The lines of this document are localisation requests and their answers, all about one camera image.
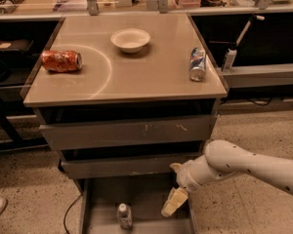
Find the white robotic arm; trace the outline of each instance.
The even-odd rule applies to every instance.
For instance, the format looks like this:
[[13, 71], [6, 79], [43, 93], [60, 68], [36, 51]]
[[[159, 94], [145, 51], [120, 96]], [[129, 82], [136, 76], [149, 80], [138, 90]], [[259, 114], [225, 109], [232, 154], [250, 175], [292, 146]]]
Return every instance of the white robotic arm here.
[[170, 166], [177, 173], [179, 188], [172, 188], [163, 207], [164, 216], [172, 215], [204, 183], [248, 174], [293, 195], [293, 160], [248, 152], [225, 140], [214, 140], [205, 154], [184, 164]]

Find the white bowl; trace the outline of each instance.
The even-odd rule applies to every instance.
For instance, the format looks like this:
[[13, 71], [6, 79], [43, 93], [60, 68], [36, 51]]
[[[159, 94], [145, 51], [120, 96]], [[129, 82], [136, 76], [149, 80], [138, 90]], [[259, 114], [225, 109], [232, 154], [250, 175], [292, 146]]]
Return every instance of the white bowl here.
[[137, 28], [119, 30], [110, 38], [110, 41], [125, 53], [133, 54], [149, 42], [149, 34]]

